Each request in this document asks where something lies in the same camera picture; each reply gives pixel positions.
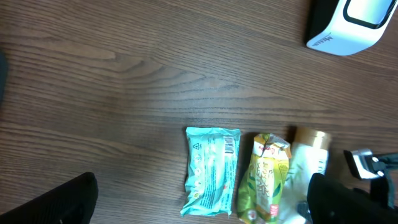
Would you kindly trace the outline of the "white tube gold cap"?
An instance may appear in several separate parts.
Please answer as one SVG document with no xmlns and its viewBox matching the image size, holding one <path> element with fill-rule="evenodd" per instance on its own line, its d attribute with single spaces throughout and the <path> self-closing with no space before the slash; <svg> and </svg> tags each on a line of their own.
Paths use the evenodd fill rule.
<svg viewBox="0 0 398 224">
<path fill-rule="evenodd" d="M 307 202 L 312 175 L 324 174 L 328 163 L 331 135 L 306 127 L 297 127 L 292 142 L 292 158 L 279 203 L 279 223 L 311 223 Z"/>
</svg>

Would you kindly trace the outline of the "teal wipes packet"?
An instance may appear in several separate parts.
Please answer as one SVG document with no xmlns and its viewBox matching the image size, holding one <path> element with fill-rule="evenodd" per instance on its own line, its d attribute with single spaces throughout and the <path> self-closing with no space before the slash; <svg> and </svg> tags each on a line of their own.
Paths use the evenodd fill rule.
<svg viewBox="0 0 398 224">
<path fill-rule="evenodd" d="M 180 215 L 231 215 L 241 131 L 188 127 L 186 137 L 187 199 Z"/>
</svg>

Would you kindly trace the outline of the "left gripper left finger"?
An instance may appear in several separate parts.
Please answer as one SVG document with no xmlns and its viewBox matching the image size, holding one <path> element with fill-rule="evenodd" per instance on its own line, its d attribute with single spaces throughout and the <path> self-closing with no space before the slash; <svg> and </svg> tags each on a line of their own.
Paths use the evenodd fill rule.
<svg viewBox="0 0 398 224">
<path fill-rule="evenodd" d="M 89 223 L 98 199 L 94 173 L 85 172 L 51 191 L 1 215 L 10 224 Z"/>
</svg>

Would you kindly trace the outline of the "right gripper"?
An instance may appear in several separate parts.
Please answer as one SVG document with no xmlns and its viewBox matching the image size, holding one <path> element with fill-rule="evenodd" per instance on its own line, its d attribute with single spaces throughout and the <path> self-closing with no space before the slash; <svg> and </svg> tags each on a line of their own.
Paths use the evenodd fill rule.
<svg viewBox="0 0 398 224">
<path fill-rule="evenodd" d="M 379 178 L 369 179 L 370 198 L 383 208 L 397 208 L 395 205 L 395 185 L 391 172 L 397 170 L 397 153 L 373 154 L 373 162 L 369 163 L 372 171 Z"/>
</svg>

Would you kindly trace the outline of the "green tea carton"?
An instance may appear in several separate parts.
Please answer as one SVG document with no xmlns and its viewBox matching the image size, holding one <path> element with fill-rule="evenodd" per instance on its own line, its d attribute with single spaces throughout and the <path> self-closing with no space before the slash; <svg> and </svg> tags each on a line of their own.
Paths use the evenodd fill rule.
<svg viewBox="0 0 398 224">
<path fill-rule="evenodd" d="M 237 215 L 244 223 L 277 223 L 290 144 L 271 134 L 254 137 L 251 160 L 238 188 Z"/>
</svg>

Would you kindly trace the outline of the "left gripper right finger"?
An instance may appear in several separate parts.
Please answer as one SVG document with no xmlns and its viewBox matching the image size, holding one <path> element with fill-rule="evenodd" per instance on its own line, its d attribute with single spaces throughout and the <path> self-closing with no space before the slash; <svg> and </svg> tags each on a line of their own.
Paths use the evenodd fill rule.
<svg viewBox="0 0 398 224">
<path fill-rule="evenodd" d="M 313 224 L 378 223 L 397 224 L 397 207 L 391 180 L 371 181 L 369 193 L 348 189 L 322 174 L 314 174 L 308 186 L 307 202 Z"/>
</svg>

